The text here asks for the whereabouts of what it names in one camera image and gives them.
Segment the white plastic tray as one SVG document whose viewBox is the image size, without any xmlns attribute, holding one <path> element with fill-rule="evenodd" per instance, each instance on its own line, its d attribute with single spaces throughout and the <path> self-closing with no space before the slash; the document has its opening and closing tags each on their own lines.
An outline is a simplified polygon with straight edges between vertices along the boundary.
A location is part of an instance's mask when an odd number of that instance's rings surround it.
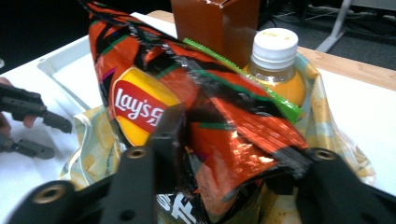
<svg viewBox="0 0 396 224">
<path fill-rule="evenodd" d="M 57 85 L 76 113 L 102 104 L 87 36 L 43 56 L 37 68 Z"/>
</svg>

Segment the orange juice bottle white cap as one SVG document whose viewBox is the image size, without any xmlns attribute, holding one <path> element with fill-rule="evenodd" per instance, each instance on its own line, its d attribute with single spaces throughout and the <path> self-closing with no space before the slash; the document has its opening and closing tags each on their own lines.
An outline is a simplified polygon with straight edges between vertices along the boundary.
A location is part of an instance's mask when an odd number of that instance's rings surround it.
<svg viewBox="0 0 396 224">
<path fill-rule="evenodd" d="M 288 102 L 301 106 L 306 96 L 302 76 L 294 67 L 299 38 L 285 28 L 259 31 L 245 71 Z"/>
</svg>

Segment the white table mat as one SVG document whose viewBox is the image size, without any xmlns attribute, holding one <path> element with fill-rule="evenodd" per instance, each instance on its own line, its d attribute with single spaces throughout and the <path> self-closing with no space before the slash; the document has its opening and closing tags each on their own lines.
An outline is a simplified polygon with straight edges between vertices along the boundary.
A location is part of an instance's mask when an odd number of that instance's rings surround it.
<svg viewBox="0 0 396 224">
<path fill-rule="evenodd" d="M 396 71 L 311 49 L 300 52 L 321 73 L 332 115 L 374 166 L 374 185 L 396 196 Z M 57 85 L 37 68 L 39 59 L 4 74 L 15 86 L 39 92 L 49 110 L 68 119 L 76 114 Z M 58 179 L 78 149 L 74 133 L 63 133 L 38 120 L 31 129 L 15 121 L 11 135 L 52 147 L 52 159 L 0 153 L 0 224 L 37 186 Z"/>
</svg>

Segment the floral shopping bag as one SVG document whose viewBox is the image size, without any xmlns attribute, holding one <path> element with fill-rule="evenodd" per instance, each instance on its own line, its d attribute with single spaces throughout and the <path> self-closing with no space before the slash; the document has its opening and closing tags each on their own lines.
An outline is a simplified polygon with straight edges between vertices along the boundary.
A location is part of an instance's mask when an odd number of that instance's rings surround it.
<svg viewBox="0 0 396 224">
<path fill-rule="evenodd" d="M 346 162 L 365 184 L 376 173 L 359 147 L 335 124 L 317 68 L 304 56 L 294 67 L 308 83 L 297 130 L 311 147 L 325 147 Z M 61 172 L 83 190 L 113 175 L 124 150 L 102 106 L 75 117 L 79 148 Z M 274 168 L 268 156 L 226 122 L 193 122 L 189 126 L 186 187 L 160 194 L 159 224 L 302 224 L 296 193 L 272 189 L 259 175 Z"/>
</svg>

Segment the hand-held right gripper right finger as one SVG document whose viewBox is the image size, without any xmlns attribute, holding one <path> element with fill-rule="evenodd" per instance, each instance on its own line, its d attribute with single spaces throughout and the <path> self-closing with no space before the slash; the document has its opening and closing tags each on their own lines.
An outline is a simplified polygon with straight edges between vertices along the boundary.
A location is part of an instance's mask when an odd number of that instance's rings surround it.
<svg viewBox="0 0 396 224">
<path fill-rule="evenodd" d="M 371 187 L 325 148 L 281 148 L 273 154 L 297 188 L 303 224 L 396 224 L 396 196 Z"/>
</svg>

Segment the brown box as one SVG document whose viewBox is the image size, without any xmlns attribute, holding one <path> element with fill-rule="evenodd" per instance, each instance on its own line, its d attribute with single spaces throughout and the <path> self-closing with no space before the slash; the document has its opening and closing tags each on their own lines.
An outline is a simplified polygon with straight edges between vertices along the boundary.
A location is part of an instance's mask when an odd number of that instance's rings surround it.
<svg viewBox="0 0 396 224">
<path fill-rule="evenodd" d="M 261 0 L 171 0 L 177 38 L 189 38 L 233 63 L 249 63 Z"/>
</svg>

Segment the red chips bag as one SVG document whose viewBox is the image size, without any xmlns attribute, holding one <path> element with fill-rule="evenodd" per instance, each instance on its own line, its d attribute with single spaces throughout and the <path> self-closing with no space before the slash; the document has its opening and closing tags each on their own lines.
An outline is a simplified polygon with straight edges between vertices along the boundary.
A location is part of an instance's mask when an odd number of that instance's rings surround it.
<svg viewBox="0 0 396 224">
<path fill-rule="evenodd" d="M 173 105 L 184 105 L 186 189 L 198 220 L 262 224 L 263 178 L 274 156 L 306 142 L 272 97 L 200 49 L 99 0 L 89 11 L 96 75 L 116 134 L 140 146 Z"/>
</svg>

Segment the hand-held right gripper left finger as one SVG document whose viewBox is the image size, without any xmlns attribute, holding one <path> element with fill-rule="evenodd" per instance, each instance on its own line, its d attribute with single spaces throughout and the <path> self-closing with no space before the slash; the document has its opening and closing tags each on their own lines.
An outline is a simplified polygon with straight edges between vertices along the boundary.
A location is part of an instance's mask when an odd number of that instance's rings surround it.
<svg viewBox="0 0 396 224">
<path fill-rule="evenodd" d="M 123 152 L 104 199 L 100 224 L 156 224 L 159 193 L 180 185 L 185 106 L 165 109 L 143 146 Z"/>
</svg>

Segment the white desk frame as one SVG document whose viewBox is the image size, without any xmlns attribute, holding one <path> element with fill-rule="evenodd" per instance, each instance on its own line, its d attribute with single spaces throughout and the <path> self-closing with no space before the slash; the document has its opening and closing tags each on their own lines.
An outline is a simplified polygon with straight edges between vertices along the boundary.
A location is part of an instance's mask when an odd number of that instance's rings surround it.
<svg viewBox="0 0 396 224">
<path fill-rule="evenodd" d="M 330 35 L 316 48 L 316 51 L 328 52 L 344 35 L 344 21 L 351 6 L 369 7 L 396 11 L 396 0 L 343 0 Z"/>
</svg>

